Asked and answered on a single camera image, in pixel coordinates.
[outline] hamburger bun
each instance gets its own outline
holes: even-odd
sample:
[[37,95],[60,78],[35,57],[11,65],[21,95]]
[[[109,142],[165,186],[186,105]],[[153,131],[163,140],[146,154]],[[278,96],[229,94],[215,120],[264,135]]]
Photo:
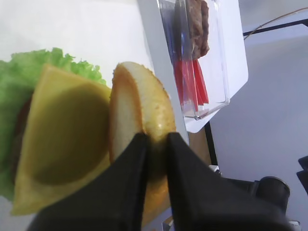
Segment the hamburger bun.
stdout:
[[168,94],[154,74],[142,65],[125,62],[114,71],[110,100],[109,155],[111,163],[134,135],[150,137],[149,181],[143,225],[170,206],[164,155],[167,134],[176,131]]

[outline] lettuce leaf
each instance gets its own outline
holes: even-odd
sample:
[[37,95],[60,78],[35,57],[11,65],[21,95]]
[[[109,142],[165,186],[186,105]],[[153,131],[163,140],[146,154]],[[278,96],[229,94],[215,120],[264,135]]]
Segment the lettuce leaf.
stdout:
[[20,109],[27,102],[39,80],[43,65],[52,64],[62,70],[106,84],[100,67],[74,57],[59,48],[12,54],[9,62],[0,61],[0,195],[13,199],[10,153],[15,124]]

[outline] wire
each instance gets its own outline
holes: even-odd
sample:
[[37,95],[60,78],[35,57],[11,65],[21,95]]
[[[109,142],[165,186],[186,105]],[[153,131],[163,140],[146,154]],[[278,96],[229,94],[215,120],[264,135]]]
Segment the wire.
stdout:
[[276,21],[276,20],[278,20],[278,19],[281,19],[281,18],[284,18],[284,17],[286,17],[286,16],[289,16],[289,15],[292,15],[292,14],[294,14],[294,13],[297,13],[297,12],[299,12],[299,11],[303,11],[303,10],[308,10],[308,7],[304,7],[304,8],[298,9],[298,10],[296,10],[296,11],[292,11],[292,12],[290,12],[290,13],[286,13],[286,14],[284,14],[284,15],[281,15],[281,16],[279,16],[279,17],[277,17],[277,18],[274,18],[274,19],[272,19],[272,20],[270,20],[270,21],[268,21],[268,22],[266,22],[266,23],[264,23],[264,24],[258,26],[256,29],[254,29],[252,32],[250,32],[250,34],[247,35],[247,36],[244,38],[244,40],[245,40],[246,38],[248,38],[249,36],[251,36],[253,33],[255,33],[257,30],[259,30],[260,28],[264,27],[265,25],[267,25],[267,24],[269,24],[269,23],[272,23],[272,22],[274,22],[274,21]]

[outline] cheese slice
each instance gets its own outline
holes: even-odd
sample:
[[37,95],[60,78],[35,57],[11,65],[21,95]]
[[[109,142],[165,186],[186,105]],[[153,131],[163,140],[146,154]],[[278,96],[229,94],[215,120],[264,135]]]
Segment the cheese slice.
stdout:
[[110,93],[105,85],[44,67],[23,138],[13,215],[36,213],[109,167]]

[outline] burger patty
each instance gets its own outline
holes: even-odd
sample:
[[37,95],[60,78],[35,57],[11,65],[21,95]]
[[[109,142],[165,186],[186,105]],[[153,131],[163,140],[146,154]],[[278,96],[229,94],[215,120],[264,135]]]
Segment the burger patty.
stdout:
[[192,59],[207,54],[208,46],[208,6],[204,0],[186,0],[190,37],[192,41]]
[[17,117],[17,123],[14,131],[14,140],[12,143],[12,151],[10,156],[10,167],[11,167],[11,176],[12,181],[15,183],[18,163],[21,155],[21,148],[22,148],[22,141],[24,132],[26,129],[26,123],[28,119],[28,114],[30,111],[31,106],[31,100],[29,99],[20,110],[18,117]]

